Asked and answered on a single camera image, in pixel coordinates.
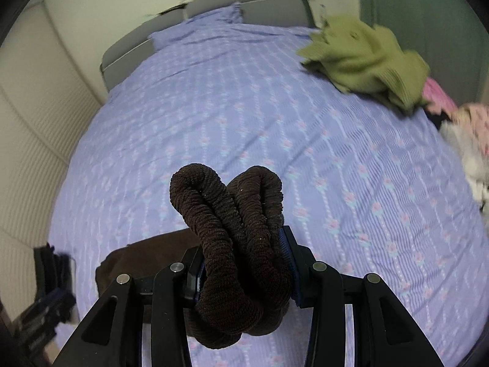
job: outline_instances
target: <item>gray headboard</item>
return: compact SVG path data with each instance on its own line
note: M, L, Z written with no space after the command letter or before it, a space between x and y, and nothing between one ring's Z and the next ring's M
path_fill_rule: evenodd
M194 0L185 7L173 9L143 23L104 53L100 71L107 89L114 88L155 53L151 40L148 40L151 33L236 1L241 2L244 23L281 27L315 26L307 0Z

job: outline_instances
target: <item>green cloth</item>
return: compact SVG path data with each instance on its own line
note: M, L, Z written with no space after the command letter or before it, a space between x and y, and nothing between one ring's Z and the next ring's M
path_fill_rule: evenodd
M388 107L412 114L425 101L421 94L429 66L414 51L402 51L394 34L341 15L327 17L312 43L297 51L303 65L325 74L341 92L371 94Z

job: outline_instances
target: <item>green curtain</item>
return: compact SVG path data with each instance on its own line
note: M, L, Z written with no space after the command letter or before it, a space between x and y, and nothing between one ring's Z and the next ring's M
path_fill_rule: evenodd
M428 62L457 104L478 101L487 77L489 35L466 0L360 0L361 19L391 29L403 49Z

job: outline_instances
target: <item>mattress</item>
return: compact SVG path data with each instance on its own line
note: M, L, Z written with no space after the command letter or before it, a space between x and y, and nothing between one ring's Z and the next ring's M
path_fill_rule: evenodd
M489 241L461 163L423 111L398 117L306 72L295 51L310 31L203 26L110 92L73 155L50 229L50 243L77 263L81 317L110 251L185 227L168 192L180 167L203 163L228 183L264 165L282 179L299 244L342 273L380 274L446 367L470 351L489 310ZM292 304L265 337L221 350L189 338L193 365L302 365L310 323L311 310ZM60 327L59 343L68 335Z

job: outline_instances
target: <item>headboard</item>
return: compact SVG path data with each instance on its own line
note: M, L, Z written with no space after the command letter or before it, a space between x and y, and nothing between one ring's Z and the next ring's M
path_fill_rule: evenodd
M362 21L391 29L404 49L428 62L458 104L481 100L489 34L466 0L360 0Z
M151 33L236 1L241 2L244 23L282 27L315 26L307 0L194 0L143 23L104 53L100 71L107 89L111 90L122 82L155 52L151 40L148 40Z

